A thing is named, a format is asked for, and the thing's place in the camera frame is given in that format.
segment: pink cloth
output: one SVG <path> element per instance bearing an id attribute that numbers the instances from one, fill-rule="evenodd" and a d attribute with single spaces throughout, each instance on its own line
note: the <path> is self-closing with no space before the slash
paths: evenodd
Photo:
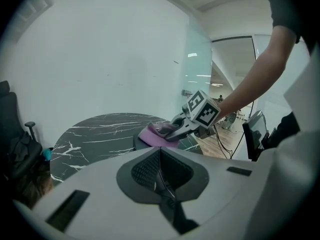
<path id="1" fill-rule="evenodd" d="M 139 138 L 151 147 L 176 148 L 177 141 L 167 141 L 165 137 L 172 133 L 178 126 L 169 123 L 149 123 L 139 134 Z"/>

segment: black marble table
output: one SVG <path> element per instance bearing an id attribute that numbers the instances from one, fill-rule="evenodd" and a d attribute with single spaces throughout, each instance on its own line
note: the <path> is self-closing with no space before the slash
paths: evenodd
<path id="1" fill-rule="evenodd" d="M 137 113 L 113 113 L 91 117 L 69 128 L 52 151 L 50 172 L 53 184 L 64 182 L 87 165 L 134 150 L 133 135 L 149 123 L 166 120 Z M 180 140 L 178 149 L 203 154 L 192 137 Z"/>

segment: office chair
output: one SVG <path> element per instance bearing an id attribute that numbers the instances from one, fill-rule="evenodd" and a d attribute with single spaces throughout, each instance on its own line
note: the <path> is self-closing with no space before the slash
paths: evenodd
<path id="1" fill-rule="evenodd" d="M 36 186 L 38 194 L 41 194 L 37 185 L 37 176 L 35 174 L 34 165 L 42 158 L 42 146 L 37 142 L 34 131 L 32 129 L 35 126 L 34 122 L 27 122 L 24 124 L 29 128 L 32 139 L 30 139 L 27 145 L 27 153 L 22 162 L 18 165 L 14 162 L 9 162 L 9 154 L 12 140 L 18 138 L 19 140 L 25 135 L 25 131 L 22 128 L 17 112 L 17 95 L 14 92 L 10 92 L 8 81 L 0 82 L 0 155 L 1 155 L 1 169 L 3 174 L 8 179 L 8 183 L 13 191 L 19 180 L 27 175 L 27 179 L 31 180 Z"/>

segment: monitor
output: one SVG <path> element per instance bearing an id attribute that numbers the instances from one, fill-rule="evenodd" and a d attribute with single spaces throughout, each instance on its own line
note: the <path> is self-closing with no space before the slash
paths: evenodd
<path id="1" fill-rule="evenodd" d="M 263 151 L 262 139 L 267 133 L 266 118 L 261 110 L 254 113 L 243 125 L 248 158 L 257 161 Z"/>

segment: black slot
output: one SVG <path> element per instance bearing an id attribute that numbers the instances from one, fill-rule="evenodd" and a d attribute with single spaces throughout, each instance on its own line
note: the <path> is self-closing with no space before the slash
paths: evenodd
<path id="1" fill-rule="evenodd" d="M 235 174 L 241 174 L 241 175 L 248 176 L 248 177 L 252 173 L 252 170 L 242 169 L 242 168 L 238 168 L 238 167 L 229 167 L 226 170 L 229 172 L 235 173 Z"/>
<path id="2" fill-rule="evenodd" d="M 75 190 L 46 222 L 55 229 L 64 232 L 89 195 L 88 192 Z"/>

